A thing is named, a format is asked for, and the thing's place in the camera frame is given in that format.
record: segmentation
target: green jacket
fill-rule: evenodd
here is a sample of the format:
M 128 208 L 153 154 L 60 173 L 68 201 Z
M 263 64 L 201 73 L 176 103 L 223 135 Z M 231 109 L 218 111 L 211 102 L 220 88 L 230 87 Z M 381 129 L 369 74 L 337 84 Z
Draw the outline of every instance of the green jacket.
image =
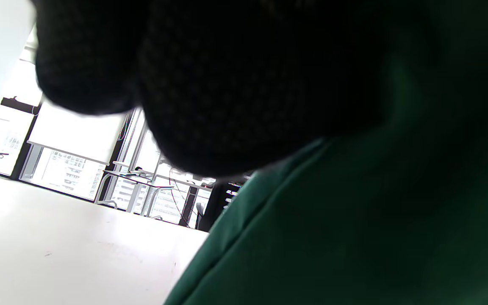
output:
M 167 305 L 488 305 L 488 0 L 347 9 L 382 122 L 258 172 Z

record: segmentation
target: white tabletop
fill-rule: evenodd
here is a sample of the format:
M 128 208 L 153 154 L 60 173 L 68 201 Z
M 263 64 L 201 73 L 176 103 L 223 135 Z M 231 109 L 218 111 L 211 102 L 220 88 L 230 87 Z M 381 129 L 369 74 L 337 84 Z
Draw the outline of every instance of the white tabletop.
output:
M 206 237 L 0 178 L 0 304 L 162 304 Z

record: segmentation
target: window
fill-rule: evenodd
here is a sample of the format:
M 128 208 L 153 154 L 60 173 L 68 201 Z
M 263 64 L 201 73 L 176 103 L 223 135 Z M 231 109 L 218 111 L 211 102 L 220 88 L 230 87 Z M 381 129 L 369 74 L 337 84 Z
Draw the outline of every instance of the window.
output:
M 211 191 L 199 189 L 197 195 L 190 192 L 192 186 L 209 185 L 211 186 L 215 179 L 194 176 L 188 172 L 181 172 L 172 168 L 169 162 L 161 154 L 153 134 L 145 127 L 145 119 L 141 110 L 137 111 L 134 123 L 130 127 L 125 148 L 120 160 L 127 166 L 118 166 L 117 170 L 126 172 L 128 166 L 139 166 L 143 170 L 155 173 L 155 186 L 174 186 L 174 189 L 159 191 L 153 196 L 153 191 L 148 193 L 147 187 L 141 187 L 138 195 L 135 213 L 140 213 L 145 203 L 152 204 L 149 216 L 161 216 L 164 221 L 179 224 L 182 214 L 186 217 L 191 228 L 195 227 L 197 221 L 197 203 L 206 207 Z M 118 208 L 126 210 L 130 203 L 130 197 L 135 184 L 123 178 L 113 178 L 111 191 L 106 199 L 116 201 Z
M 19 102 L 38 106 L 41 102 L 42 91 L 37 85 L 35 65 L 31 62 L 18 60 L 3 88 L 3 97 L 16 97 Z
M 0 105 L 0 174 L 10 175 L 28 133 L 33 114 Z
M 55 191 L 93 200 L 104 164 L 34 145 L 22 180 Z

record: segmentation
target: cable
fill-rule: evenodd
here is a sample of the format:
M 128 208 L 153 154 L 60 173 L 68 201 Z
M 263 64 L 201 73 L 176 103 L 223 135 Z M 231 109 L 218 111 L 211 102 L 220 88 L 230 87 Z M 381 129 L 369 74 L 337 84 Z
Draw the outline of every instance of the cable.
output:
M 169 185 L 171 184 L 171 172 L 173 169 L 174 169 L 174 167 L 171 167 L 171 169 L 169 170 Z M 182 199 L 186 200 L 184 195 L 182 195 L 182 191 L 180 191 L 180 188 L 178 187 L 178 182 L 176 182 L 176 180 L 174 180 L 174 179 L 172 181 L 175 182 L 175 186 L 176 186 L 176 189 L 178 189 L 178 193 L 180 194 L 180 197 L 182 197 Z M 193 209 L 191 209 L 191 212 L 194 213 L 195 216 L 198 216 L 197 213 Z
M 129 131 L 128 120 L 129 120 L 129 115 L 131 112 L 132 112 L 132 110 L 129 110 L 127 112 L 127 114 L 125 114 L 124 123 L 122 123 L 122 127 L 120 128 L 120 133 L 118 134 L 118 141 L 125 139 L 125 137 L 128 135 L 128 131 Z
M 172 168 L 171 170 L 169 170 L 169 186 L 171 185 L 171 172 L 172 172 Z M 171 196 L 172 196 L 172 200 L 175 202 L 175 206 L 176 206 L 176 210 L 178 210 L 178 214 L 180 214 L 180 219 L 181 220 L 184 220 L 184 222 L 186 223 L 186 226 L 188 226 L 188 228 L 191 228 L 189 226 L 189 222 L 184 218 L 184 214 L 182 214 L 182 212 L 180 212 L 180 208 L 178 208 L 178 203 L 176 203 L 176 198 L 174 196 L 174 194 L 172 193 L 172 191 L 174 191 L 174 189 L 171 189 Z

